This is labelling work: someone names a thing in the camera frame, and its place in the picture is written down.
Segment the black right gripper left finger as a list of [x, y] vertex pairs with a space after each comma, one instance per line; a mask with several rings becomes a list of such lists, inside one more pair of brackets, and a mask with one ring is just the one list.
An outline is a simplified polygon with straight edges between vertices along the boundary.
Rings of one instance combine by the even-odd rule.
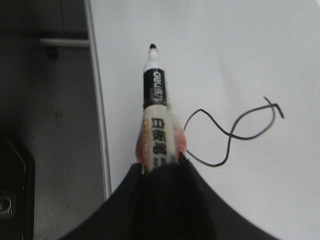
[[142, 165], [134, 163], [109, 199], [61, 239], [132, 240], [131, 223], [142, 178]]

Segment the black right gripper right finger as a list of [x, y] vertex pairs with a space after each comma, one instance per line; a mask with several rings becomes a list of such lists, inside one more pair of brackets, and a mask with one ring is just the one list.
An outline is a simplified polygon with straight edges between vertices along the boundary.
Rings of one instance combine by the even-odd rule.
[[139, 197], [141, 240], [273, 240], [235, 211], [183, 155], [152, 170]]

